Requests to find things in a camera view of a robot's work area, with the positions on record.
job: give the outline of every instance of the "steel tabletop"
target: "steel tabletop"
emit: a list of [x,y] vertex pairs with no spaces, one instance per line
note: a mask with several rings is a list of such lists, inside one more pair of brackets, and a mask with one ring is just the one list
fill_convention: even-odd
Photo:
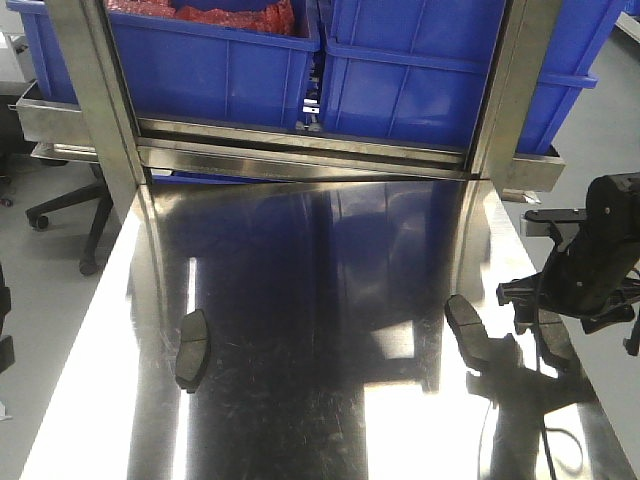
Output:
[[[498,306],[531,273],[489,182],[143,186],[22,478],[544,479],[542,415],[557,478],[635,478],[559,318],[570,367],[538,373]],[[489,373],[461,357],[452,294]],[[188,394],[196,309],[211,354]]]

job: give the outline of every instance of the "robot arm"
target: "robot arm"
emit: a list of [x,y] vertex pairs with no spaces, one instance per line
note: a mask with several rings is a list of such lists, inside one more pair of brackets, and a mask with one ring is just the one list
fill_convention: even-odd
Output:
[[[500,304],[514,304],[519,331],[538,307],[580,319],[588,334],[635,318],[640,279],[627,275],[640,259],[640,173],[594,180],[586,210],[527,212],[525,220],[529,234],[555,246],[541,273],[498,288]],[[625,346],[638,355],[640,328]]]

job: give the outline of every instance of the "reflective metal surface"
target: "reflective metal surface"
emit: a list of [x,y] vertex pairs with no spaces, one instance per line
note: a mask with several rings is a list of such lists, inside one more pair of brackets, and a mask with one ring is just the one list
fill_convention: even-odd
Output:
[[512,158],[536,91],[562,0],[507,0],[469,152],[470,170],[499,192],[515,186]]
[[[306,180],[382,174],[405,178],[466,178],[464,172],[448,164],[386,157],[363,158],[344,152],[283,152],[148,138],[140,139],[139,149],[142,164],[147,167],[205,172],[224,169],[229,173],[249,170],[243,176],[257,170],[264,171],[263,175],[269,177],[305,179],[300,171],[313,168],[315,173],[307,176]],[[269,174],[271,166],[275,166],[278,173]]]
[[67,162],[99,163],[98,155],[92,147],[79,147],[76,145],[63,145],[51,143],[38,143],[33,148],[31,156],[43,160],[63,160]]
[[[101,0],[46,0],[82,117],[123,221],[145,183],[138,127]],[[51,143],[72,143],[56,139]]]
[[[249,178],[267,178],[286,181],[339,181],[375,180],[393,178],[384,172],[355,170],[339,166],[308,165],[296,162],[267,162],[246,156],[214,156],[201,152],[174,150],[172,148],[140,147],[143,164],[151,168],[180,170],[206,174],[232,175]],[[459,172],[450,175],[460,176]],[[406,178],[395,175],[395,178]]]
[[142,118],[140,128],[143,135],[157,135],[158,132],[174,135],[189,135],[206,137],[208,139],[239,140],[246,143],[261,143],[269,145],[286,145],[287,147],[310,150],[325,150],[336,152],[375,155],[378,157],[411,158],[433,163],[460,165],[461,151],[445,148],[430,147],[402,142],[391,142],[385,139],[357,138],[347,135],[326,133],[310,133],[299,131],[292,133],[282,129],[264,127],[260,130],[242,128],[238,125],[224,125],[220,123],[203,123],[188,119],[162,120]]
[[80,107],[42,100],[37,84],[25,92],[16,109],[28,141],[93,146]]
[[553,147],[551,150],[552,152],[544,157],[516,154],[515,158],[509,162],[508,180],[503,185],[503,191],[506,189],[552,191],[566,164]]
[[[558,318],[567,372],[508,337],[495,289],[531,273],[489,182],[143,186],[22,478],[546,479],[541,411],[558,478],[635,478]],[[488,377],[452,293],[494,339]],[[188,395],[195,309],[212,350]]]

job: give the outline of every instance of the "office chair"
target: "office chair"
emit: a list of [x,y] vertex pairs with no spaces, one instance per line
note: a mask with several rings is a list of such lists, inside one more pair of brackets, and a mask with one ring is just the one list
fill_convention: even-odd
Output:
[[89,237],[84,246],[84,252],[80,257],[80,273],[85,277],[93,275],[98,271],[98,265],[96,264],[96,247],[98,246],[98,241],[102,236],[104,227],[109,219],[109,213],[111,213],[113,207],[113,200],[109,194],[109,189],[107,188],[107,183],[104,180],[100,166],[91,164],[91,170],[96,177],[96,181],[92,184],[37,205],[25,212],[29,219],[29,225],[37,231],[42,231],[46,230],[49,226],[49,218],[44,215],[45,213],[72,205],[78,205],[79,203],[88,202],[89,200],[100,200],[96,208],[96,214],[93,219],[93,224],[91,225]]

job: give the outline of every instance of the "blue storage bin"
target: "blue storage bin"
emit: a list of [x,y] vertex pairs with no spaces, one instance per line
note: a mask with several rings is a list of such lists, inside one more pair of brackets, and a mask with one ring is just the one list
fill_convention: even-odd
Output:
[[[325,130],[466,148],[488,75],[474,62],[350,47],[327,39]],[[545,154],[591,76],[542,74],[518,151]]]
[[624,11],[629,15],[640,15],[640,0],[628,0],[624,6]]
[[[543,71],[586,75],[626,0],[565,0]],[[488,62],[504,0],[335,0],[344,45]]]
[[[201,9],[233,3],[174,0],[176,6]],[[252,0],[251,6],[261,9],[269,3],[273,0]],[[301,37],[111,12],[134,107],[152,114],[294,128],[320,37],[315,0],[292,4]],[[44,98],[77,103],[45,4],[8,0],[7,5],[22,16]]]

